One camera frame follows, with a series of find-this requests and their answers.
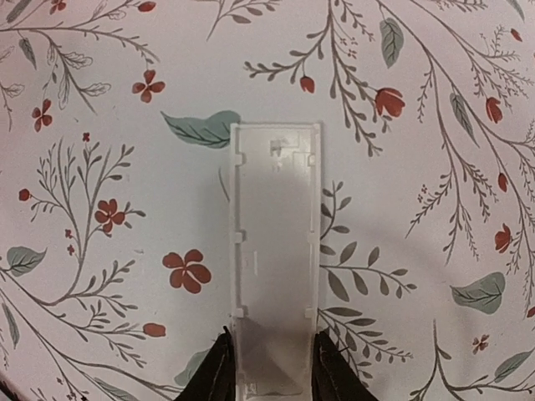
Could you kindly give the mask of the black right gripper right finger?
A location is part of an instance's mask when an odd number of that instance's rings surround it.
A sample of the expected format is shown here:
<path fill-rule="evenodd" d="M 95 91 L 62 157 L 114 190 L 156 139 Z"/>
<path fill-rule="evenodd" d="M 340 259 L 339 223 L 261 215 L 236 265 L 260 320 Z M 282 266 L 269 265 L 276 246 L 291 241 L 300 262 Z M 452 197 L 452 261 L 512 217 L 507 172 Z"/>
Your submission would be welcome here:
<path fill-rule="evenodd" d="M 313 401 L 378 401 L 360 382 L 326 330 L 313 341 Z"/>

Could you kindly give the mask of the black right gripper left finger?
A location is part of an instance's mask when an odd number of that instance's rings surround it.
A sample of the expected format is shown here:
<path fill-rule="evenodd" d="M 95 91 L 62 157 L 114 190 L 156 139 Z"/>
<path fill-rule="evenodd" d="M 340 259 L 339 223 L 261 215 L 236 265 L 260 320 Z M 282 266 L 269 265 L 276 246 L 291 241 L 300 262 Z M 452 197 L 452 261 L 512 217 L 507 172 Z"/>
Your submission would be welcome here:
<path fill-rule="evenodd" d="M 234 342 L 223 327 L 199 368 L 176 401 L 234 401 L 236 399 L 236 360 Z"/>

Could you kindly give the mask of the white battery cover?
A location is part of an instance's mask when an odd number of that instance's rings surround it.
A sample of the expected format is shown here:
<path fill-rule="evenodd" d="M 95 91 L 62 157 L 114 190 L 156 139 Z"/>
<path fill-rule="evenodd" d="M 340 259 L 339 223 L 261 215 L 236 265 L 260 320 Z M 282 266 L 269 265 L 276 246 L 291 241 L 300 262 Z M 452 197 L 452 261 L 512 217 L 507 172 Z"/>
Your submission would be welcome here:
<path fill-rule="evenodd" d="M 318 124 L 233 124 L 229 236 L 240 400 L 309 400 L 321 235 Z"/>

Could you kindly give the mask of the floral patterned table mat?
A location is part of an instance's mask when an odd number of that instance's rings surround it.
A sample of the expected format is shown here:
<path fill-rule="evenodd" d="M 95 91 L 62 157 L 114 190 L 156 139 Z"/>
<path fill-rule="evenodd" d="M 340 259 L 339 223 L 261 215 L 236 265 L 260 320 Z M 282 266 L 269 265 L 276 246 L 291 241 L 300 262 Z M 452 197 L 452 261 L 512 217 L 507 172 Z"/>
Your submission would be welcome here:
<path fill-rule="evenodd" d="M 531 1 L 2 2 L 2 399 L 176 400 L 233 124 L 320 126 L 316 333 L 378 400 L 533 399 Z"/>

